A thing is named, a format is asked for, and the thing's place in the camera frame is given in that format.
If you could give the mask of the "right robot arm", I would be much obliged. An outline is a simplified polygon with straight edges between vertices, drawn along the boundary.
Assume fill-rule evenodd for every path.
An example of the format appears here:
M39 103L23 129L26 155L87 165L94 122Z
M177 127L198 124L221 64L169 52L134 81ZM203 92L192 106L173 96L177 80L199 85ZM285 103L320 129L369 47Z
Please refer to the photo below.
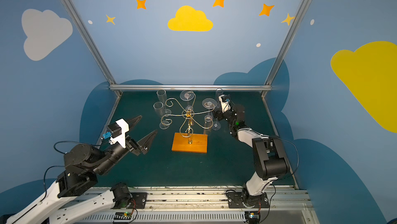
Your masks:
M282 140L249 128L245 124L245 108L242 105L219 103L214 117L219 121L226 120L231 136L252 148L255 172L238 196L244 207L261 205L267 198L265 189L291 169Z

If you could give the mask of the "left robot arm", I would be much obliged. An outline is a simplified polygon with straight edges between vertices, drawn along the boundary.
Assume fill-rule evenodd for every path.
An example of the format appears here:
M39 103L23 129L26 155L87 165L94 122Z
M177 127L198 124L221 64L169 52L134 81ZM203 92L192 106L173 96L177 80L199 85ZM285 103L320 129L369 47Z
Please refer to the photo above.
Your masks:
M128 153L136 156L146 154L156 135L152 131L139 141L128 136L141 116L120 119L107 126L103 135L110 146L104 151L94 145L76 143L64 154L64 172L44 188L44 193L13 215L1 216L2 224L73 224L97 212L111 209L127 209L137 212L144 207L147 195L135 197L125 183L118 183L109 190L91 199L67 207L66 204L86 193L98 182L97 176L107 174Z

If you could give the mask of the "aluminium frame post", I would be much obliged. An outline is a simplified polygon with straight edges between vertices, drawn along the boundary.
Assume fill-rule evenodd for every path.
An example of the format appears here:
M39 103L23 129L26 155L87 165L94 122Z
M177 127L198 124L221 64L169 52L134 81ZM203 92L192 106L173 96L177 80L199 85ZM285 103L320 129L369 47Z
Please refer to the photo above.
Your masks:
M73 1L72 0L60 0L60 1L63 4L64 8L66 9L71 20L73 21L74 25L76 26L78 32L82 36L84 42L86 43L88 49L90 50L91 54L93 55L95 61L97 62L99 68L101 69L102 73L104 74L109 85L116 84L116 81L115 81L112 73L110 72L109 67L107 66L99 49L97 48L93 38L91 37L83 19L80 16Z
M311 4L312 0L301 0L298 9L295 13L295 18L292 21L292 24L290 24L288 32L286 34L286 37L282 43L282 46L280 48L280 51L270 69L270 72L266 78L265 84L264 86L267 86L269 88L269 90L263 90L261 92L261 97L263 100L265 100L265 96L267 94L267 92L271 91L272 89L272 84L273 81L277 75L277 72L279 71L281 64L285 58L285 56L287 55L287 52L289 50L289 47L291 46L293 39L300 27L300 24L302 23L304 16L306 14L306 12L309 9L309 6Z

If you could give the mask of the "right green circuit board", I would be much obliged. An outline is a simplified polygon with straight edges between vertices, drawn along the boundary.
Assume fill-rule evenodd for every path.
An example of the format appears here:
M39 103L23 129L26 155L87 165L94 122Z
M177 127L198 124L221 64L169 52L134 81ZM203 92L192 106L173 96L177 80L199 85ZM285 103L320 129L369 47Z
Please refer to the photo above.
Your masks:
M258 224L261 216L258 212L245 212L245 224Z

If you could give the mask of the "green circuit board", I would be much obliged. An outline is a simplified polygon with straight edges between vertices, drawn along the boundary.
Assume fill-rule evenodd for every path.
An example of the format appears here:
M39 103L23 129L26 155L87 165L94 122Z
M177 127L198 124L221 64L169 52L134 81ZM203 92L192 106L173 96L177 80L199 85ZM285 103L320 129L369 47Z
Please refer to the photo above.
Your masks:
M132 219L131 212L116 212L113 217L113 222L130 222Z
M261 216L258 212L245 212L245 224L258 224Z

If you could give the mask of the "aluminium frame left post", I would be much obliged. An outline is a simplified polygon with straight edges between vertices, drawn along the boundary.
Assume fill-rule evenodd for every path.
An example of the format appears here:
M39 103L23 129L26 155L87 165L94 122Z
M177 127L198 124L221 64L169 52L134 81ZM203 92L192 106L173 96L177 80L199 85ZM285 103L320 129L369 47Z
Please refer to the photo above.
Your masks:
M82 36L84 42L86 43L88 49L90 50L91 54L93 55L95 61L97 62L99 68L101 69L102 73L104 74L109 85L116 84L116 81L115 81L112 73L110 72L109 67L107 66L99 49L97 48L93 38L91 37L83 19L80 16L73 1L72 0L60 0L60 1L63 4L64 8L66 9L71 20L73 21L74 25L76 26L78 32Z

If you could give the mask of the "aluminium frame right post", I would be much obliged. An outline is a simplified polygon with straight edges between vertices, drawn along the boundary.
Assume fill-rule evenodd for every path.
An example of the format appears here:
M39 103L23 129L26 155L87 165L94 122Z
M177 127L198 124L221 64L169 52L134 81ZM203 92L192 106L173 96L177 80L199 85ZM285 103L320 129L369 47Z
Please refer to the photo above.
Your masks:
M267 94L267 92L271 91L272 89L272 84L273 81L277 75L277 72L279 71L281 64L285 58L285 56L287 55L287 52L289 50L289 47L291 46L293 39L300 27L300 24L302 23L304 16L306 14L306 12L309 9L309 6L311 4L312 0L301 0L298 9L295 13L295 18L292 21L292 24L290 24L288 32L286 34L286 37L282 43L282 46L280 48L280 51L270 69L270 72L266 78L265 84L264 86L267 86L269 88L269 90L263 90L261 92L261 97L263 100L265 100L265 96Z

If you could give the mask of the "orange wooden rack base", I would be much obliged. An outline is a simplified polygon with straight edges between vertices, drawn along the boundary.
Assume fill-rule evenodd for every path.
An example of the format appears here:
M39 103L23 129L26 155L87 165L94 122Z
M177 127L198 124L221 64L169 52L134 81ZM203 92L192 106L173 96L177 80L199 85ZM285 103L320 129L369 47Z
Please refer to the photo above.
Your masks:
M208 136L205 134L192 134L190 137L185 137L187 134L175 133L172 145L173 152L186 153L207 153Z

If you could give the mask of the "aluminium mounting rail base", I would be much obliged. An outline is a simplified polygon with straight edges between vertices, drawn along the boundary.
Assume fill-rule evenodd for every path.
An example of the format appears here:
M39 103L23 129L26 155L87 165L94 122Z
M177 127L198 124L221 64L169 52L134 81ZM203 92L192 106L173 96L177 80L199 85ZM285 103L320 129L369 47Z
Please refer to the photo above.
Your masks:
M90 189L67 207L81 203L105 192L107 188ZM133 187L135 196L147 195L144 207L137 212L111 209L97 212L74 224L245 224L245 212L258 212L259 224L318 224L309 194L291 185L266 190L261 205L247 208L242 205L240 186L192 187ZM113 222L116 212L131 212L130 222Z

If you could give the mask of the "clear flute glass front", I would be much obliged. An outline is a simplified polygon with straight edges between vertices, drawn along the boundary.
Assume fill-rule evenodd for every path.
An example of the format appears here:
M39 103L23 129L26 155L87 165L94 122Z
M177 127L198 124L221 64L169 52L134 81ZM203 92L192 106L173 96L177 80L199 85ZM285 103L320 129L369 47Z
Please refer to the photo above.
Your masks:
M218 88L216 89L216 93L215 93L215 100L218 102L219 101L219 96L223 95L223 89Z

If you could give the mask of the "left green circuit board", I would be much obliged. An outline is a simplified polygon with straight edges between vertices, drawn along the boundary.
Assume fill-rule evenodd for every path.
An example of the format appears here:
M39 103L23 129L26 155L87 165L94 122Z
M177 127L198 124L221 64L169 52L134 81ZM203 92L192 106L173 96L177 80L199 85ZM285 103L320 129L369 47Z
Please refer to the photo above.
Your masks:
M131 212L116 212L113 217L113 222L130 222L132 219Z

